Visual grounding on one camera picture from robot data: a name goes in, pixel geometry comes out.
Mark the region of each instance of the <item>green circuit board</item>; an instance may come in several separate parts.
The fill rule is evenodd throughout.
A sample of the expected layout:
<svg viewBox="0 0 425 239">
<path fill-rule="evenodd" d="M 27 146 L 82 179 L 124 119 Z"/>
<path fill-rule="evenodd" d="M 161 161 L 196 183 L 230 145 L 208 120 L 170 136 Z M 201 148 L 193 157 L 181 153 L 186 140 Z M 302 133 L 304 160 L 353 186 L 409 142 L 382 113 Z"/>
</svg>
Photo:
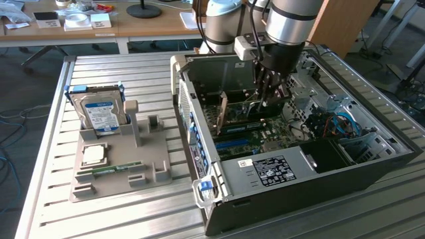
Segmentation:
<svg viewBox="0 0 425 239">
<path fill-rule="evenodd" d="M 274 116 L 264 119 L 260 128 L 217 135 L 216 119 L 218 116 L 218 111 L 220 106 L 204 106 L 204 116 L 216 146 L 221 143 L 248 140 L 248 144 L 241 146 L 230 146 L 217 149 L 221 160 L 284 149 L 288 148 L 293 143 L 302 140 L 302 136 L 298 136 L 298 138 L 294 136 L 282 116 Z M 225 123 L 237 123 L 246 119 L 244 113 L 240 113 L 232 109 L 232 105 L 228 106 L 226 112 L 228 114 L 225 117 Z"/>
</svg>

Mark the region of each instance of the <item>desk lamp base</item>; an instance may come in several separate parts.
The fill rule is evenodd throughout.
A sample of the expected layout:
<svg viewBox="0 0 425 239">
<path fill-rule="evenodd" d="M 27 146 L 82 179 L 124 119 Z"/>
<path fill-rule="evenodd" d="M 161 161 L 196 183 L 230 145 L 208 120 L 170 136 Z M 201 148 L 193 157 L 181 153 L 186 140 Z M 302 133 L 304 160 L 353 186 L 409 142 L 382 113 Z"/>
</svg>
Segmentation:
<svg viewBox="0 0 425 239">
<path fill-rule="evenodd" d="M 156 6 L 145 5 L 141 8 L 141 5 L 136 4 L 126 8 L 126 13 L 136 18 L 153 18 L 161 15 L 162 11 Z"/>
</svg>

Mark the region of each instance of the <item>blue hard drive label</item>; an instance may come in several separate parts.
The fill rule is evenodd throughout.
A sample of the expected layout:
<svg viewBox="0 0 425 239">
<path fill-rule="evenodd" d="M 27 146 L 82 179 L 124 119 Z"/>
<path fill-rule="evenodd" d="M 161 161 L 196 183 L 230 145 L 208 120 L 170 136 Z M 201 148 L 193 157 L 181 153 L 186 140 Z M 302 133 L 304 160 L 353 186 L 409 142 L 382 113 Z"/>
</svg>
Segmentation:
<svg viewBox="0 0 425 239">
<path fill-rule="evenodd" d="M 85 110 L 94 130 L 100 132 L 109 132 L 118 129 L 118 120 L 116 115 L 112 113 L 112 102 L 85 104 Z"/>
<path fill-rule="evenodd" d="M 265 187 L 296 179 L 282 155 L 254 161 L 253 166 Z"/>
</svg>

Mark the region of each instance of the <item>aluminum workbench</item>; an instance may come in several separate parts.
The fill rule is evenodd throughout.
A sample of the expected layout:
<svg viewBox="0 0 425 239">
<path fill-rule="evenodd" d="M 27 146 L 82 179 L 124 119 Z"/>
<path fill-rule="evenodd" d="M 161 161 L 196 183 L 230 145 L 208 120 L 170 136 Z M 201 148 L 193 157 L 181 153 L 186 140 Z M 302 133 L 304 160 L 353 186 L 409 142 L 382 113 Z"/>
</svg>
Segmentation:
<svg viewBox="0 0 425 239">
<path fill-rule="evenodd" d="M 170 95 L 170 56 L 184 52 L 84 56 L 64 62 L 16 238 L 205 238 L 201 212 L 177 129 Z M 424 128 L 333 54 L 324 59 L 425 147 Z M 137 118 L 165 123 L 173 182 L 138 192 L 72 203 L 72 167 L 80 120 L 63 95 L 65 84 L 121 81 Z M 282 215 L 214 238 L 416 238 L 425 234 L 425 154 L 365 191 Z"/>
</svg>

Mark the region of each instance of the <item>blue cable on floor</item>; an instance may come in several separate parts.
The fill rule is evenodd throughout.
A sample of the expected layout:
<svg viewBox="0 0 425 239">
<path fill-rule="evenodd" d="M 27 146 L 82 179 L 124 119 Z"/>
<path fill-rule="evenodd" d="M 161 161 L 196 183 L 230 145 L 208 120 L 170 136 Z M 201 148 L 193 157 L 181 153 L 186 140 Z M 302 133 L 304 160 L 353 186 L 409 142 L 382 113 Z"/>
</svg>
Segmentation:
<svg viewBox="0 0 425 239">
<path fill-rule="evenodd" d="M 0 123 L 8 124 L 8 125 L 16 125 L 16 126 L 19 126 L 19 127 L 21 128 L 21 134 L 20 134 L 20 136 L 19 136 L 9 144 L 7 144 L 5 146 L 1 146 L 1 147 L 0 147 L 1 149 L 4 149 L 4 148 L 7 148 L 7 147 L 9 147 L 12 144 L 15 144 L 15 143 L 23 138 L 23 136 L 25 135 L 25 132 L 27 132 L 27 128 L 25 128 L 25 126 L 24 126 L 23 124 L 19 124 L 19 123 L 8 123 L 8 122 L 4 122 L 4 121 L 1 121 L 1 120 L 0 120 Z M 20 188 L 20 182 L 19 182 L 17 173 L 16 173 L 16 168 L 15 168 L 13 163 L 12 163 L 7 158 L 4 158 L 4 157 L 0 157 L 0 160 L 1 160 L 5 164 L 8 164 L 8 166 L 9 166 L 11 169 L 12 169 L 13 178 L 15 178 L 15 181 L 16 181 L 16 188 L 17 188 L 16 198 L 15 198 L 13 201 L 11 201 L 11 202 L 8 203 L 7 207 L 1 210 L 1 212 L 0 212 L 0 215 L 1 215 L 3 213 L 7 212 L 7 210 L 8 210 L 9 208 L 12 208 L 12 207 L 16 205 L 16 203 L 17 203 L 17 201 L 19 201 L 19 199 L 20 199 L 21 188 Z"/>
</svg>

